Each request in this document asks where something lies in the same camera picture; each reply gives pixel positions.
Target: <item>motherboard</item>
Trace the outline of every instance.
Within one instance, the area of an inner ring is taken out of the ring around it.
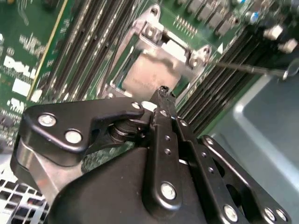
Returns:
[[[296,26],[293,4],[0,0],[0,151],[14,147],[27,107],[146,101],[161,85],[173,90],[180,116],[199,136],[258,79],[206,62],[256,64],[270,49],[291,53],[297,47],[287,32]],[[111,150],[105,158],[116,153]]]

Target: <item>screw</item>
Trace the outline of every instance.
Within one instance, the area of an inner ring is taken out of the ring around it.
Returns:
[[[168,148],[166,148],[166,149],[164,150],[164,152],[165,152],[166,155],[171,155],[171,150],[168,149]]]
[[[65,139],[72,144],[77,144],[80,141],[82,141],[82,136],[79,132],[77,131],[68,131],[65,133]]]
[[[38,123],[45,127],[52,127],[56,124],[56,119],[52,115],[44,114],[37,119]]]
[[[189,60],[190,65],[194,68],[198,64],[198,57],[197,56],[191,56]]]
[[[275,218],[273,212],[272,212],[270,209],[265,208],[265,213],[266,213],[266,215],[267,215],[272,221],[275,221],[275,220],[276,220],[276,218]]]
[[[168,183],[162,183],[161,185],[161,192],[165,198],[168,200],[173,200],[176,197],[175,189]]]
[[[109,94],[107,95],[107,99],[111,99],[111,98],[114,98],[114,94],[113,94],[113,93],[109,93]]]
[[[152,37],[152,36],[154,35],[154,32],[155,32],[155,28],[154,28],[154,27],[149,27],[149,28],[147,29],[147,35],[148,35],[149,37]]]
[[[167,117],[167,113],[166,113],[165,110],[161,110],[160,113],[161,113],[163,116]]]
[[[135,108],[135,109],[140,109],[140,106],[137,102],[133,102],[132,103],[132,106]]]
[[[206,141],[207,141],[210,145],[213,144],[213,141],[212,141],[212,139],[210,139],[210,138],[206,138]]]
[[[181,124],[185,127],[188,126],[188,124],[184,120],[181,120]]]
[[[277,212],[278,216],[282,218],[282,220],[284,220],[285,222],[287,221],[287,219],[286,219],[284,213],[282,212],[282,210],[276,209],[276,212]]]
[[[208,170],[209,170],[209,172],[210,172],[211,174],[213,174],[213,173],[214,173],[214,170],[213,170],[213,168],[212,168],[212,167],[209,167],[209,168],[208,168]]]
[[[237,213],[230,205],[228,205],[228,204],[224,205],[224,212],[230,221],[232,221],[232,222],[238,221]]]

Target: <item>black mechanical arm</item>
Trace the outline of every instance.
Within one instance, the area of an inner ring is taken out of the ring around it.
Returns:
[[[209,136],[197,140],[160,87],[131,98],[39,105],[23,115],[14,174],[51,205],[49,224],[285,224],[287,212]],[[84,156],[128,150],[83,174]]]

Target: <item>metal rod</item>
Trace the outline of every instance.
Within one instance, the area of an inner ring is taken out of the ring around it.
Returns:
[[[235,69],[238,71],[244,71],[244,72],[251,73],[251,74],[273,75],[273,76],[277,76],[277,77],[280,77],[283,79],[287,76],[286,70],[267,69],[267,68],[262,68],[262,67],[246,65],[246,64],[233,64],[233,63],[223,63],[223,62],[213,62],[213,61],[209,61],[207,63],[214,64],[221,68]]]

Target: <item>cable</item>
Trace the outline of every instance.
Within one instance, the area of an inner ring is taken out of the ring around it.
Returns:
[[[113,66],[113,63],[114,63],[114,60],[115,60],[115,57],[116,57],[116,54],[117,54],[117,51],[118,51],[118,48],[120,47],[121,43],[122,43],[122,40],[123,38],[125,37],[125,34],[126,34],[126,30],[127,30],[127,27],[128,25],[131,23],[131,19],[133,17],[133,13],[134,11],[131,10],[131,13],[125,18],[125,25],[121,28],[120,30],[120,37],[118,38],[117,40],[117,44],[115,46],[115,50],[111,56],[111,59],[110,59],[110,62],[109,62],[109,66],[108,66],[108,69],[103,77],[103,81],[102,81],[102,84],[101,84],[101,87],[100,87],[100,91],[99,91],[99,94],[98,96],[102,96],[103,94],[103,90],[105,88],[105,85],[106,85],[106,82],[109,78],[109,75],[110,75],[110,72],[112,70],[112,66]]]

